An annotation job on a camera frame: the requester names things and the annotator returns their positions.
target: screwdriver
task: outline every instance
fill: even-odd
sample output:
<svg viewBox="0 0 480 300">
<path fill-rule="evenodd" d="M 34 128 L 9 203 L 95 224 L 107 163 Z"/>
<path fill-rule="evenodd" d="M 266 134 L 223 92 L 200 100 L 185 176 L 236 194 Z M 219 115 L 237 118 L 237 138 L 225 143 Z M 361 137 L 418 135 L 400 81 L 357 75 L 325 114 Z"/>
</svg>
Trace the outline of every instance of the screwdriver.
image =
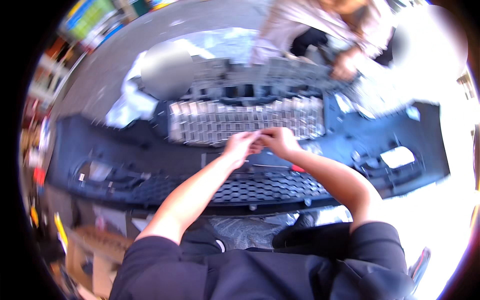
<svg viewBox="0 0 480 300">
<path fill-rule="evenodd" d="M 267 168 L 285 168 L 285 169 L 289 169 L 291 171 L 294 171 L 294 172 L 299 172 L 299 173 L 305 173 L 305 170 L 300 168 L 299 166 L 297 165 L 292 165 L 291 167 L 288 167 L 288 166 L 271 166 L 271 165 L 257 165 L 257 164 L 253 164 L 252 166 L 256 166 L 256 167 L 267 167 Z"/>
</svg>

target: red object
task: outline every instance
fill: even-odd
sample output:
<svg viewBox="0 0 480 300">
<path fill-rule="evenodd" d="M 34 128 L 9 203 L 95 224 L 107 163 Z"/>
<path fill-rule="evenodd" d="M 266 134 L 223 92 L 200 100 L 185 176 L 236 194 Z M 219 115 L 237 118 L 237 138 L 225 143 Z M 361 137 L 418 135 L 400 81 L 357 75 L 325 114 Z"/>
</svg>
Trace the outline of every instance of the red object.
<svg viewBox="0 0 480 300">
<path fill-rule="evenodd" d="M 36 184 L 43 186 L 45 183 L 45 171 L 41 168 L 35 168 L 33 171 L 33 179 Z"/>
<path fill-rule="evenodd" d="M 296 166 L 296 165 L 292 165 L 292 171 L 305 173 L 304 169 L 302 169 L 302 168 L 300 168 L 299 166 Z"/>
</svg>

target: chrome grille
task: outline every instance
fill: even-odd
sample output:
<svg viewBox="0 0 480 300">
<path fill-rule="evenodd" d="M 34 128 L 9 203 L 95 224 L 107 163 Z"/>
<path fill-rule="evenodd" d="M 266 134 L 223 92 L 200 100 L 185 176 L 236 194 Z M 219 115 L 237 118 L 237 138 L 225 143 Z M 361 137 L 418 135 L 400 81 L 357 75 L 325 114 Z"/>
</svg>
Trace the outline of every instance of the chrome grille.
<svg viewBox="0 0 480 300">
<path fill-rule="evenodd" d="M 262 106 L 228 106 L 220 101 L 170 104 L 169 139 L 176 143 L 215 145 L 232 134 L 268 127 L 288 127 L 298 140 L 324 134 L 323 101 L 284 98 Z"/>
</svg>

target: white cloth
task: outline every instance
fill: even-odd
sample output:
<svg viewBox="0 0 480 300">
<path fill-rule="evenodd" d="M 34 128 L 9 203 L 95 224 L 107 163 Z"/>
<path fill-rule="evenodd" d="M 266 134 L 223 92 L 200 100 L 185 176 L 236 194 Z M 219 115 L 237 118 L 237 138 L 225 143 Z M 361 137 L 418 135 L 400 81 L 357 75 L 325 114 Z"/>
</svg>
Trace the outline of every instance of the white cloth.
<svg viewBox="0 0 480 300">
<path fill-rule="evenodd" d="M 390 7 L 385 0 L 369 0 L 358 28 L 360 40 L 337 13 L 322 10 L 318 0 L 276 0 L 255 44 L 250 64 L 264 64 L 270 57 L 289 51 L 293 40 L 310 27 L 332 37 L 357 43 L 364 53 L 375 58 L 386 49 L 394 24 Z"/>
</svg>

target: red screwdriver handle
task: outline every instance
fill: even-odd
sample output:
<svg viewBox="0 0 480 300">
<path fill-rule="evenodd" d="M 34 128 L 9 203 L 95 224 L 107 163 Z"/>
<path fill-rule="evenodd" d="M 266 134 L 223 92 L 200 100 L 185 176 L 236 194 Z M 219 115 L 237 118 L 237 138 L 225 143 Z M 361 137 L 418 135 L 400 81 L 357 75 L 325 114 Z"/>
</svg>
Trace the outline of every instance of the red screwdriver handle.
<svg viewBox="0 0 480 300">
<path fill-rule="evenodd" d="M 305 173 L 305 170 L 300 168 L 297 165 L 292 165 L 292 171 L 299 172 L 299 173 Z"/>
</svg>

